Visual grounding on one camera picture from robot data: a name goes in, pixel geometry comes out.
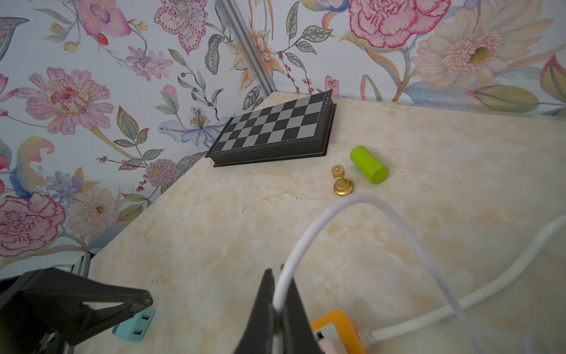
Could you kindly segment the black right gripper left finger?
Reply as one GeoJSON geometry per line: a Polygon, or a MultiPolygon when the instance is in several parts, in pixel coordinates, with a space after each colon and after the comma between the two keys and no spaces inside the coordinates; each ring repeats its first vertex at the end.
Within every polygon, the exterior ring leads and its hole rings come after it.
{"type": "Polygon", "coordinates": [[[263,274],[246,329],[234,354],[272,353],[276,320],[272,306],[274,291],[274,275],[269,268],[263,274]]]}

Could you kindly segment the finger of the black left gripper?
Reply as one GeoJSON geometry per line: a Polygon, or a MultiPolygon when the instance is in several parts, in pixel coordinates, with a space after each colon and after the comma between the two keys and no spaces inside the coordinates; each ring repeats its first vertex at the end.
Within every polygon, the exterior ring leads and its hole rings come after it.
{"type": "Polygon", "coordinates": [[[1,281],[1,352],[61,353],[150,308],[143,289],[110,286],[57,268],[1,281]]]}

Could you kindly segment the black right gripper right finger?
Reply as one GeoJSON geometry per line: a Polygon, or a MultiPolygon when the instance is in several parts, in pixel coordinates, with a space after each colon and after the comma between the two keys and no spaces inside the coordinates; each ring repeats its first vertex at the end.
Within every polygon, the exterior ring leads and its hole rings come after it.
{"type": "Polygon", "coordinates": [[[305,308],[294,279],[291,279],[282,310],[284,354],[321,354],[317,337],[312,333],[305,308]]]}

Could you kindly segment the pink usb wall charger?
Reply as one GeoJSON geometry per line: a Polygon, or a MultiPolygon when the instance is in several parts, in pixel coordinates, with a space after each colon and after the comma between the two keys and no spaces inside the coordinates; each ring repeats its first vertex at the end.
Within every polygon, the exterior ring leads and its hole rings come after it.
{"type": "Polygon", "coordinates": [[[318,341],[323,354],[348,354],[344,344],[338,339],[324,338],[318,341]]]}

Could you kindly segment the orange power strip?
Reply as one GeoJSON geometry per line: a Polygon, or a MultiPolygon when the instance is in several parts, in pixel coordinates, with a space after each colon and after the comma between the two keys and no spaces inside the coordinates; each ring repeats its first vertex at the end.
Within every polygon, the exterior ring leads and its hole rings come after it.
{"type": "Polygon", "coordinates": [[[310,323],[315,340],[332,338],[340,340],[347,349],[348,354],[367,354],[363,346],[358,329],[353,321],[340,310],[326,314],[310,323]]]}

